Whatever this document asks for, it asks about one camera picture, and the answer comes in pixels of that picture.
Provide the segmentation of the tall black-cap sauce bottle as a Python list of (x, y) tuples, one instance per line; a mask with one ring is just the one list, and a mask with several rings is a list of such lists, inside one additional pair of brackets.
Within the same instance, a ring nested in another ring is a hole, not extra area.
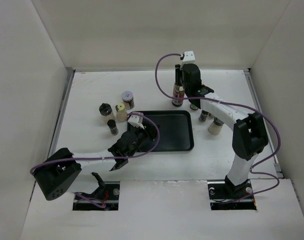
[(183, 98), (185, 96), (184, 87), (180, 84), (175, 82), (173, 85), (173, 92), (172, 92), (172, 100), (171, 103), (174, 107), (181, 107), (183, 105)]

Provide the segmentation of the yellow-cap red sauce bottle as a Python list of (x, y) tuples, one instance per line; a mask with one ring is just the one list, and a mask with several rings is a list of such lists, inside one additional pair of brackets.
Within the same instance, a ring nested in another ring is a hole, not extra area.
[(190, 103), (190, 106), (189, 106), (193, 111), (197, 111), (199, 108), (194, 104), (194, 103)]

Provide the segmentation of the small black-cap spice bottle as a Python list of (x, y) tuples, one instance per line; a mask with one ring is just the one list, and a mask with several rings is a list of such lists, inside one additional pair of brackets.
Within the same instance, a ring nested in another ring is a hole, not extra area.
[(208, 113), (207, 111), (202, 110), (202, 111), (200, 112), (200, 115), (199, 115), (199, 117), (198, 117), (198, 120), (199, 120), (201, 123), (204, 123), (204, 122), (207, 120), (208, 114), (209, 114), (209, 113)]

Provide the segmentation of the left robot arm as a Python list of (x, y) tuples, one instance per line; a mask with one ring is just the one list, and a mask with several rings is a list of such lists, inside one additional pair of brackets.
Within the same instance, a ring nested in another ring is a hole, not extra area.
[(44, 197), (48, 201), (61, 197), (68, 191), (86, 164), (114, 160), (110, 171), (124, 167), (130, 159), (139, 158), (153, 151), (160, 141), (157, 125), (143, 123), (142, 126), (127, 130), (106, 151), (94, 156), (74, 157), (66, 147), (60, 148), (46, 161), (30, 170)]

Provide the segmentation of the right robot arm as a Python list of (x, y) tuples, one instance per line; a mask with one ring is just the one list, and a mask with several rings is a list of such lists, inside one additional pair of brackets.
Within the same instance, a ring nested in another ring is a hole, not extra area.
[(248, 181), (250, 168), (266, 145), (268, 135), (263, 117), (246, 113), (224, 104), (213, 89), (202, 84), (201, 71), (194, 63), (180, 66), (180, 83), (191, 104), (206, 111), (232, 130), (232, 149), (235, 157), (225, 176), (224, 192), (230, 198), (237, 197)]

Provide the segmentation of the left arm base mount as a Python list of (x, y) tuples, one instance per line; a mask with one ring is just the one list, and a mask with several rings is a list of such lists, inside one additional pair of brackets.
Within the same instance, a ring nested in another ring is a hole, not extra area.
[(104, 181), (97, 172), (91, 175), (96, 179), (97, 188), (92, 193), (80, 192), (75, 195), (72, 210), (118, 211), (121, 183)]

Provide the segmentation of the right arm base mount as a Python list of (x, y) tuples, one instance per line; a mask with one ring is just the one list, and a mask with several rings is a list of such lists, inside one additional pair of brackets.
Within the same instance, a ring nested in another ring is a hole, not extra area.
[(209, 181), (207, 187), (212, 211), (257, 210), (254, 196), (248, 196), (253, 193), (250, 180), (233, 193), (224, 181)]

